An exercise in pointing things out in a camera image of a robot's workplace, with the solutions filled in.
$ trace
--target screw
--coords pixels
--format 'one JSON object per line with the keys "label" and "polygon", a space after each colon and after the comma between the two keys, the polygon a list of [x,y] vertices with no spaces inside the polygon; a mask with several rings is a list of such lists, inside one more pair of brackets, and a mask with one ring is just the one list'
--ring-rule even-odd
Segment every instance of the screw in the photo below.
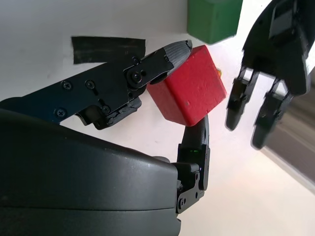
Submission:
{"label": "screw", "polygon": [[140,63],[139,59],[136,58],[136,57],[133,57],[133,58],[132,58],[132,62],[133,62],[133,64],[135,64],[135,65],[138,65],[138,64]]}
{"label": "screw", "polygon": [[183,201],[183,199],[181,198],[181,199],[179,200],[179,205],[178,205],[178,207],[179,207],[179,209],[182,209],[183,206],[184,206],[184,201]]}
{"label": "screw", "polygon": [[103,107],[102,107],[102,111],[103,111],[103,113],[104,113],[105,115],[109,114],[109,112],[110,112],[109,106],[103,106]]}
{"label": "screw", "polygon": [[142,80],[139,72],[133,72],[131,78],[136,84],[140,83]]}
{"label": "screw", "polygon": [[72,84],[70,82],[68,82],[68,81],[62,81],[61,82],[61,86],[65,90],[68,90],[68,91],[72,90]]}
{"label": "screw", "polygon": [[55,110],[55,115],[58,118],[64,118],[67,114],[67,111],[64,108],[58,108]]}
{"label": "screw", "polygon": [[94,89],[95,88],[95,84],[92,80],[87,80],[85,82],[85,86],[88,88],[88,89]]}

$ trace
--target green block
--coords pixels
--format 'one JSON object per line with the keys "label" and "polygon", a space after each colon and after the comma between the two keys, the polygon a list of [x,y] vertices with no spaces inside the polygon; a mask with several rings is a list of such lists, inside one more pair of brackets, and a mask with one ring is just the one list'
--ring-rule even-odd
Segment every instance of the green block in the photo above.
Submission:
{"label": "green block", "polygon": [[188,33],[207,44],[234,36],[242,4],[243,0],[188,0]]}

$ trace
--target black tape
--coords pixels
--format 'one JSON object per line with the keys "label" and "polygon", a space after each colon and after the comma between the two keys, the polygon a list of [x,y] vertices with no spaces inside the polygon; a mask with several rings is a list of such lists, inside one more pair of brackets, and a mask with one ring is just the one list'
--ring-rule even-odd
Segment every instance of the black tape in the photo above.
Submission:
{"label": "black tape", "polygon": [[108,62],[130,53],[143,58],[146,52],[145,39],[116,37],[71,37],[73,63]]}

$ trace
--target robotic hand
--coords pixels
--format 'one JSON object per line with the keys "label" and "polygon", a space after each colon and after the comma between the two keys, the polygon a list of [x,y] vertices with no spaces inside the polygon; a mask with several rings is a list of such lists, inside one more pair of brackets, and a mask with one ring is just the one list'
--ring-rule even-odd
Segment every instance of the robotic hand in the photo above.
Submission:
{"label": "robotic hand", "polygon": [[114,125],[191,50],[182,41],[143,59],[128,55],[0,102],[0,235],[178,235],[177,215],[207,189],[207,117],[186,127],[176,163],[59,123],[77,115],[97,129]]}
{"label": "robotic hand", "polygon": [[[234,130],[249,102],[260,72],[275,77],[255,122],[252,145],[264,147],[291,99],[307,93],[310,78],[305,60],[315,40],[315,1],[273,0],[255,22],[244,45],[239,76],[227,105],[226,127]],[[250,80],[244,78],[253,70]],[[287,94],[276,93],[284,81]]]}

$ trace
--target red cube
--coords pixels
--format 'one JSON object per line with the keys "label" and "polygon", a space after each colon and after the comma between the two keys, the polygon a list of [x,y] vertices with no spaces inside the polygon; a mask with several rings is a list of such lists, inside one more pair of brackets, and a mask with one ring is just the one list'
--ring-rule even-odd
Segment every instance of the red cube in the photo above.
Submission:
{"label": "red cube", "polygon": [[165,119],[193,126],[226,97],[208,48],[194,48],[187,61],[163,82],[147,89]]}

